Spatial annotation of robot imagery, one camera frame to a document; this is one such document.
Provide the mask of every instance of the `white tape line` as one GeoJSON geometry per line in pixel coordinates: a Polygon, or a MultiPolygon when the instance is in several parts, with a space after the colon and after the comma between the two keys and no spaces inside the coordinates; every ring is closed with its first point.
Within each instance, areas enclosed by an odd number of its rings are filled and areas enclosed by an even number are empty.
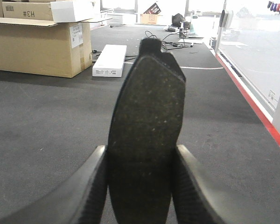
{"type": "Polygon", "coordinates": [[[223,67],[218,67],[218,68],[199,68],[199,67],[184,67],[184,66],[181,66],[181,69],[218,70],[218,69],[224,69],[224,68],[223,67]]]}

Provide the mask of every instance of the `white label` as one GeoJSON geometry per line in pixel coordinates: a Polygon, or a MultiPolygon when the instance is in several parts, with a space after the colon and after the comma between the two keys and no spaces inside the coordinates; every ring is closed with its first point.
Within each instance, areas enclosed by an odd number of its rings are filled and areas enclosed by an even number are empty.
{"type": "Polygon", "coordinates": [[[115,76],[117,74],[116,70],[95,70],[96,74],[104,74],[105,76],[115,76]]]}
{"type": "Polygon", "coordinates": [[[75,48],[83,43],[82,23],[78,23],[77,25],[70,27],[70,42],[71,48],[75,48]]]}

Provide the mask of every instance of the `white box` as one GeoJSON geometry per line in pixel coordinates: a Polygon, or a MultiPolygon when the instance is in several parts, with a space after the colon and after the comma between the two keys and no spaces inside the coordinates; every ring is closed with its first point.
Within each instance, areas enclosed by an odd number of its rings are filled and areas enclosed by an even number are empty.
{"type": "Polygon", "coordinates": [[[122,13],[110,13],[107,14],[108,17],[112,17],[111,20],[108,20],[108,25],[115,27],[123,25],[123,14],[122,13]]]}
{"type": "Polygon", "coordinates": [[[121,77],[126,57],[126,45],[107,44],[92,67],[92,76],[121,77]]]}
{"type": "Polygon", "coordinates": [[[78,22],[94,17],[91,0],[52,1],[51,9],[54,22],[78,22]]]}

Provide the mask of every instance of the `gray carpet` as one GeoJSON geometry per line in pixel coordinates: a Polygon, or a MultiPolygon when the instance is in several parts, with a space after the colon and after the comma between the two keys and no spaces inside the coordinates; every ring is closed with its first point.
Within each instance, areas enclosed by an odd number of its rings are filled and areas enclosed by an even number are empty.
{"type": "MultiPolygon", "coordinates": [[[[93,49],[126,44],[138,54],[144,31],[162,27],[104,27],[93,49]]],[[[180,66],[221,67],[205,45],[172,50],[180,66]]],[[[50,192],[94,150],[106,144],[122,78],[72,79],[0,71],[0,217],[50,192]]],[[[280,216],[280,148],[224,70],[183,69],[187,78],[178,142],[221,182],[280,216]]],[[[116,224],[107,199],[102,224],[116,224]]],[[[170,207],[168,223],[176,223],[170,207]]]]}

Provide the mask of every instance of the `shipping label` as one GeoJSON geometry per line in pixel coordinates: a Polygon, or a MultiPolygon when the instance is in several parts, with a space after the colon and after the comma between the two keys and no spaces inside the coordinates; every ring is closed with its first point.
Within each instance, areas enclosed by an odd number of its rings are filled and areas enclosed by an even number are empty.
{"type": "Polygon", "coordinates": [[[70,42],[71,48],[75,48],[83,43],[83,28],[82,23],[70,27],[70,42]]]}

